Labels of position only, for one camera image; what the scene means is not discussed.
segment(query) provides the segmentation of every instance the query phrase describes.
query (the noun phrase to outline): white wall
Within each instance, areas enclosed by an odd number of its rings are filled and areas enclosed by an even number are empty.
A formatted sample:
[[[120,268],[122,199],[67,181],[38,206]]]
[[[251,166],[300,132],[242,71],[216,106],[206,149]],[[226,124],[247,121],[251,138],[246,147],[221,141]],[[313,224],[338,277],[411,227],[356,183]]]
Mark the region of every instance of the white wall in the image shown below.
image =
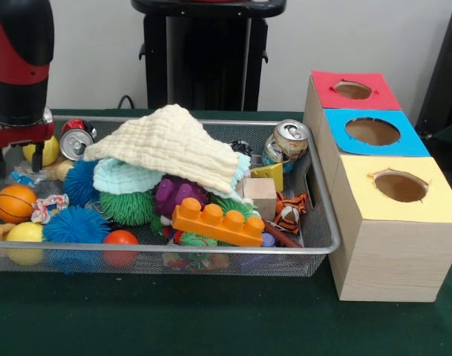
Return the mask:
[[[127,93],[145,107],[143,16],[130,0],[51,3],[49,106],[112,108]],[[269,19],[259,110],[302,111],[312,69],[377,71],[415,120],[451,11],[452,0],[288,0]]]

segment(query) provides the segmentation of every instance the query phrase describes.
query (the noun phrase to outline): metal mesh basket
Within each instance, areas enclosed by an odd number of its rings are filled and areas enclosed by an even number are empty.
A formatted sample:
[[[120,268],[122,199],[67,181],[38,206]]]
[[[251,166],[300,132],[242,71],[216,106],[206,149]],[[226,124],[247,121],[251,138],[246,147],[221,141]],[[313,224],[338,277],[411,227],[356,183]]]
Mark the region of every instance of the metal mesh basket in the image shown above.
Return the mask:
[[[58,116],[56,135],[65,121]],[[116,130],[126,118],[90,117],[98,139]],[[215,139],[246,140],[260,153],[277,122],[202,121]],[[309,194],[308,213],[301,218],[300,235],[289,235],[303,248],[195,247],[166,245],[164,237],[151,233],[148,226],[130,228],[140,245],[7,243],[0,242],[0,271],[61,271],[132,274],[222,274],[250,276],[310,277],[326,254],[340,242],[330,197],[324,182],[315,144],[309,132],[309,150],[285,176],[284,195]],[[6,155],[8,170],[22,160],[19,148]],[[0,179],[0,189],[4,181]],[[60,182],[42,182],[38,197],[61,194]]]

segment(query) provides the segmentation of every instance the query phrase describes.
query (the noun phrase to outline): blue spiky ball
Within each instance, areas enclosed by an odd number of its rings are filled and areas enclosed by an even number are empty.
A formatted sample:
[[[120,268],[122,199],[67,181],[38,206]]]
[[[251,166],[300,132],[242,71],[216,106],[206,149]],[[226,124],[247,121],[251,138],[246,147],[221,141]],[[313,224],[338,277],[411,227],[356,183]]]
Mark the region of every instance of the blue spiky ball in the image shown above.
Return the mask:
[[[99,199],[99,192],[94,188],[94,169],[98,161],[76,161],[68,171],[64,181],[64,192],[69,197],[69,204],[84,207],[91,200]]]
[[[107,221],[97,211],[70,207],[53,216],[42,238],[49,243],[102,243],[109,233]],[[46,250],[46,259],[66,274],[94,272],[102,265],[100,251]]]

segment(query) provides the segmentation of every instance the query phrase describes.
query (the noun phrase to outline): stuffed tiger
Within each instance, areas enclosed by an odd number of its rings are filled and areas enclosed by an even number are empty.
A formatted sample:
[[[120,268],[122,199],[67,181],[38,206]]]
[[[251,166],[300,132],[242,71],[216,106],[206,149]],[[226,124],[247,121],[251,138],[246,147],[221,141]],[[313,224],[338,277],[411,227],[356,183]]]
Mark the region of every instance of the stuffed tiger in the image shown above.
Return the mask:
[[[300,234],[300,216],[307,213],[306,201],[306,194],[284,198],[281,192],[277,192],[274,223],[295,235]]]

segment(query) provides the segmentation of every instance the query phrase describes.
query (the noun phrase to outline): yellow ball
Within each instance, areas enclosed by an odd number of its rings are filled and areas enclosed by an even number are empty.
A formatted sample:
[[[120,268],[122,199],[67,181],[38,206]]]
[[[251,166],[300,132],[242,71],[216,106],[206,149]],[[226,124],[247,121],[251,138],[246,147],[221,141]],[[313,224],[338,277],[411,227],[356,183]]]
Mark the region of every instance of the yellow ball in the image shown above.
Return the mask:
[[[24,222],[15,226],[6,236],[6,241],[18,243],[40,243],[42,226],[34,222]],[[7,248],[10,260],[21,266],[34,266],[42,261],[42,250],[31,248]]]
[[[61,182],[64,182],[65,176],[68,175],[68,172],[73,167],[73,164],[74,163],[69,160],[59,163],[56,168],[57,179],[59,179]]]
[[[27,145],[23,147],[23,154],[27,161],[31,162],[35,150],[36,145]],[[57,160],[57,157],[59,157],[59,153],[59,141],[56,137],[52,136],[45,142],[45,148],[42,150],[42,166],[45,167],[46,165],[54,163]]]

